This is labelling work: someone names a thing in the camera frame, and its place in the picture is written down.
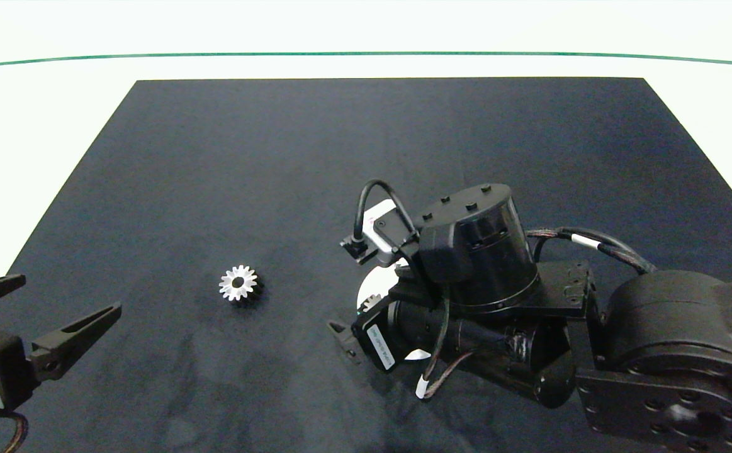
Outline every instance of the cable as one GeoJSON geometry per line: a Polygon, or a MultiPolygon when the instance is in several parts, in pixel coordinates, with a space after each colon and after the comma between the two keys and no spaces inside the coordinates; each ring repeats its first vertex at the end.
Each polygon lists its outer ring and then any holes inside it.
{"type": "Polygon", "coordinates": [[[447,368],[444,370],[443,373],[441,373],[441,376],[436,379],[434,383],[432,383],[427,389],[426,392],[424,392],[424,399],[432,398],[432,396],[435,395],[436,391],[441,387],[442,384],[444,384],[444,381],[446,381],[447,378],[449,378],[450,373],[455,371],[455,368],[458,367],[458,364],[464,361],[464,359],[469,358],[470,355],[473,355],[475,353],[474,350],[467,350],[467,352],[464,352],[463,354],[459,355],[455,361],[452,361],[451,364],[447,366],[447,368]]]}
{"type": "Polygon", "coordinates": [[[441,320],[441,326],[438,329],[438,338],[436,338],[436,346],[432,348],[430,362],[421,375],[424,381],[430,381],[430,375],[436,367],[438,356],[441,354],[441,347],[444,346],[444,338],[447,336],[447,328],[449,327],[449,286],[444,286],[442,301],[444,302],[444,319],[441,320]]]}
{"type": "Polygon", "coordinates": [[[628,244],[624,243],[623,241],[619,240],[618,238],[614,236],[610,236],[608,234],[597,232],[596,230],[591,230],[589,228],[581,228],[579,226],[562,226],[559,228],[562,232],[565,233],[573,233],[576,235],[585,236],[587,238],[591,238],[591,240],[600,241],[602,243],[608,243],[610,245],[614,245],[615,247],[620,247],[620,249],[627,250],[627,252],[633,253],[635,255],[638,255],[637,252],[635,252],[634,249],[632,249],[628,244]]]}
{"type": "Polygon", "coordinates": [[[27,432],[29,431],[30,424],[27,422],[27,418],[20,413],[11,412],[5,415],[5,418],[12,418],[16,422],[16,430],[11,438],[11,441],[3,448],[1,453],[14,453],[27,438],[27,432]]]}
{"type": "Polygon", "coordinates": [[[371,192],[371,189],[374,186],[380,186],[385,190],[386,193],[388,193],[389,197],[391,197],[391,200],[394,201],[394,204],[397,205],[397,210],[400,212],[400,217],[402,218],[403,223],[408,228],[409,232],[417,233],[417,229],[415,229],[414,226],[414,219],[411,218],[411,216],[408,214],[408,210],[405,209],[404,204],[402,204],[402,201],[400,200],[400,197],[398,197],[397,193],[394,192],[394,189],[391,188],[391,186],[388,185],[383,180],[373,179],[366,183],[365,186],[363,186],[363,190],[360,192],[360,199],[358,200],[358,212],[357,216],[354,218],[354,232],[352,233],[352,238],[355,242],[362,242],[363,241],[363,217],[366,215],[366,198],[368,198],[369,192],[371,192]]]}
{"type": "Polygon", "coordinates": [[[0,410],[0,418],[10,418],[16,422],[16,429],[11,441],[5,445],[5,448],[0,453],[14,453],[23,444],[24,439],[27,439],[27,432],[30,429],[30,423],[27,422],[27,418],[24,415],[16,412],[5,412],[0,410]]]}
{"type": "Polygon", "coordinates": [[[635,252],[628,244],[618,238],[607,235],[602,232],[596,232],[589,228],[581,228],[575,226],[560,226],[558,228],[537,228],[528,230],[525,235],[530,238],[536,238],[536,244],[533,247],[532,258],[535,262],[539,262],[539,256],[542,247],[547,240],[551,238],[559,238],[560,240],[571,240],[575,243],[582,244],[591,249],[597,249],[599,252],[609,255],[612,258],[625,263],[635,270],[639,275],[655,272],[657,267],[650,261],[642,258],[639,253],[635,252]]]}

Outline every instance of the metal gear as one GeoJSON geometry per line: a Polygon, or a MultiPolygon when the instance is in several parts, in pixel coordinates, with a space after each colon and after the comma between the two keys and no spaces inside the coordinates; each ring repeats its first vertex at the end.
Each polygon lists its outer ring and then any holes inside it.
{"type": "Polygon", "coordinates": [[[254,270],[240,264],[221,276],[220,292],[228,301],[246,302],[261,292],[262,284],[258,284],[256,280],[257,274],[254,270]]]}

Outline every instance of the white cable tie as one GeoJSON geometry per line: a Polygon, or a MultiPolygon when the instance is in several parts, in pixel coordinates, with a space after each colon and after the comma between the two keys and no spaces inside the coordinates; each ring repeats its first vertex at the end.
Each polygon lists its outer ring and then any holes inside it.
{"type": "Polygon", "coordinates": [[[584,247],[590,247],[590,249],[598,250],[598,246],[601,245],[599,241],[591,240],[590,238],[587,238],[587,236],[581,236],[581,235],[570,235],[570,240],[581,244],[584,247]]]}
{"type": "Polygon", "coordinates": [[[417,398],[420,400],[424,399],[424,393],[427,392],[427,383],[424,381],[424,375],[419,376],[419,382],[417,382],[417,398]]]}

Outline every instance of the green line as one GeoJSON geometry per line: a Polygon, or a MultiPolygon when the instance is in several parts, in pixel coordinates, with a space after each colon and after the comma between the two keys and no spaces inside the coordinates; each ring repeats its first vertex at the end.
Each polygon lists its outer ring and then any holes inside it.
{"type": "Polygon", "coordinates": [[[108,60],[115,58],[153,57],[393,57],[394,55],[503,55],[504,57],[615,57],[640,58],[645,60],[690,61],[693,63],[732,64],[732,60],[711,58],[669,57],[668,55],[641,55],[636,53],[600,52],[181,52],[181,53],[123,53],[113,55],[76,55],[76,57],[35,58],[32,60],[0,61],[0,66],[9,64],[49,63],[50,61],[108,60]]]}

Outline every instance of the black table surface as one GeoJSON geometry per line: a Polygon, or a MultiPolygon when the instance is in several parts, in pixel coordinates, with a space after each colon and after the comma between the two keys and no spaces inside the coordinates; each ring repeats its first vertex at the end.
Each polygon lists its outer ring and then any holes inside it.
{"type": "MultiPolygon", "coordinates": [[[[352,370],[325,321],[354,319],[368,269],[338,241],[372,177],[416,212],[506,183],[524,226],[603,230],[661,269],[732,281],[731,189],[642,79],[139,81],[0,301],[0,328],[26,340],[124,306],[20,408],[24,450],[662,451],[593,433],[575,394],[547,410],[455,372],[419,402],[423,363],[352,370]],[[255,309],[219,295],[237,264],[267,284],[255,309]]],[[[569,258],[590,259],[602,300],[635,275],[569,243],[543,254],[569,258]]]]}

